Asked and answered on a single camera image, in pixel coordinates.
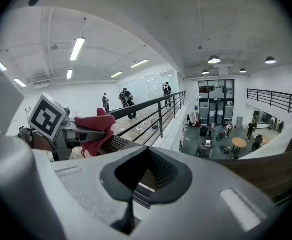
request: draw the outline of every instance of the ceiling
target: ceiling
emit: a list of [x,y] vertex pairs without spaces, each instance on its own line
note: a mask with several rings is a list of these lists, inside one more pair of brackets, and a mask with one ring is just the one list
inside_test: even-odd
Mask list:
[[[145,1],[131,0],[131,4]],[[158,32],[169,35],[176,44],[186,78],[202,77],[204,69],[210,71],[209,76],[218,76],[221,69],[238,75],[241,68],[253,74],[292,64],[292,24],[275,0],[150,1],[151,5],[143,5],[165,22]],[[147,17],[138,9],[129,9],[126,15],[133,12]],[[153,22],[146,23],[151,29]],[[70,61],[77,37],[86,41],[77,61]],[[211,55],[219,56],[221,63],[208,64]],[[268,56],[277,63],[265,64]],[[149,62],[130,68],[144,59]],[[9,69],[5,72],[9,78],[20,78],[24,83],[42,79],[52,83],[117,81],[166,62],[141,39],[109,21],[76,10],[43,6],[13,9],[3,15],[0,60]],[[68,69],[74,72],[67,81]],[[122,75],[111,78],[120,71]]]
[[[70,61],[77,37],[84,37],[85,43],[77,60]],[[149,62],[130,68],[144,59]],[[14,9],[3,15],[0,61],[10,79],[19,78],[25,84],[47,79],[51,84],[117,81],[165,62],[140,39],[104,19],[40,6]],[[71,80],[67,80],[69,69],[73,69]],[[123,74],[111,78],[118,72]]]

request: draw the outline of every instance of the red cloth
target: red cloth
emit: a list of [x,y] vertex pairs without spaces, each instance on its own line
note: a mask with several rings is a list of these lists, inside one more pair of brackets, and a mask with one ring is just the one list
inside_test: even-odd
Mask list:
[[98,108],[97,116],[84,118],[75,117],[75,123],[79,127],[85,127],[94,131],[106,133],[106,136],[103,139],[80,144],[83,149],[83,156],[85,150],[87,150],[92,157],[96,157],[102,145],[114,135],[112,125],[116,124],[116,119],[112,115],[106,115],[104,109]]

